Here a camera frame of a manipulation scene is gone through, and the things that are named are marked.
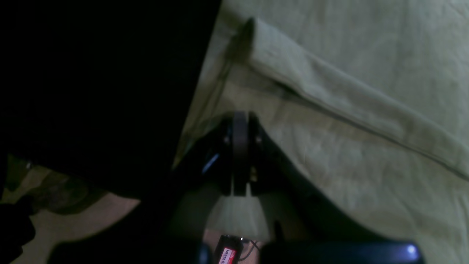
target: black cable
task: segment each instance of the black cable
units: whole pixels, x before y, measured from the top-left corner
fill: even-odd
[[[257,242],[258,242],[258,241],[256,241],[256,242],[254,242],[254,241],[252,241],[252,240],[250,240],[250,241],[251,241],[251,243],[252,243],[251,249],[249,250],[249,252],[248,252],[248,254],[247,254],[246,256],[244,256],[243,258],[240,258],[238,261],[243,261],[243,260],[245,260],[246,258],[248,258],[249,255],[251,255],[251,253],[252,253],[252,251],[254,250],[254,248],[257,248],[258,250],[260,250],[259,247],[257,246]]]

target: fabric fold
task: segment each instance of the fabric fold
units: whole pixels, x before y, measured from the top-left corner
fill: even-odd
[[[433,158],[469,179],[469,147],[443,127],[344,73],[259,19],[244,29],[248,63],[301,97]]]

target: black fabric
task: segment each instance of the black fabric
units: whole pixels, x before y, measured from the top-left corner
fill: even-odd
[[[8,1],[8,149],[119,195],[171,168],[220,0]]]
[[[19,257],[22,246],[36,236],[27,207],[27,203],[0,204],[0,264],[11,263]]]

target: wrinkled cloth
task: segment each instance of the wrinkled cloth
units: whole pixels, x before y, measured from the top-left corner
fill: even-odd
[[[181,150],[224,112],[254,111],[354,220],[428,263],[466,263],[468,19],[463,1],[227,0]],[[281,195],[223,197],[206,227],[268,241],[273,220],[301,238]]]

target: red label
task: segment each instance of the red label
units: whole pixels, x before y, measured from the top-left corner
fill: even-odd
[[[221,259],[218,261],[218,264],[232,264],[233,259],[235,258],[236,250],[230,248],[225,248],[221,254]]]

